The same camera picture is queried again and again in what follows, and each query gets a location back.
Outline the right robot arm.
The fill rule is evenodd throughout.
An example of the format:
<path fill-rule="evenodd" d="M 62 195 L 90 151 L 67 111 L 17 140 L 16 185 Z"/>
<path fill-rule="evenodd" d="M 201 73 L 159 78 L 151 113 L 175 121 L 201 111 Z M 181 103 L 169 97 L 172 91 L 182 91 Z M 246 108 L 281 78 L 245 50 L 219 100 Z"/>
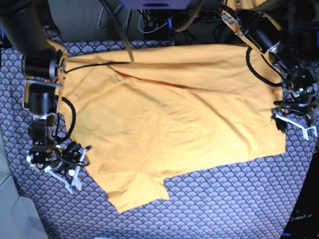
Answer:
<path fill-rule="evenodd" d="M 76 123 L 76 111 L 63 97 L 67 53 L 50 43 L 43 32 L 31 0 L 3 0 L 0 26 L 9 42 L 22 54 L 21 70 L 25 77 L 22 106 L 32 120 L 29 136 L 32 147 L 26 159 L 32 169 L 59 180 L 69 193 L 82 189 L 78 178 L 81 168 L 89 165 L 89 147 L 74 141 L 67 147 Z"/>

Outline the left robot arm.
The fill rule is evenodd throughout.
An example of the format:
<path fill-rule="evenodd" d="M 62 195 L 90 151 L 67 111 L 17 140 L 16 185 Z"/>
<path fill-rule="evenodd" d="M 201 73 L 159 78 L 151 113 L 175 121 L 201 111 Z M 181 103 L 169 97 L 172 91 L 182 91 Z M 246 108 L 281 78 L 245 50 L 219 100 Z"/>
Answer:
<path fill-rule="evenodd" d="M 254 76 L 268 86 L 281 88 L 282 100 L 274 102 L 272 119 L 277 129 L 285 133 L 288 124 L 301 129 L 303 138 L 318 137 L 315 124 L 319 114 L 319 81 L 301 55 L 284 38 L 283 28 L 270 12 L 284 5 L 283 0 L 223 0 L 218 6 L 222 21 L 248 45 L 246 63 Z M 261 55 L 281 78 L 274 83 L 262 77 L 252 67 L 251 52 Z"/>

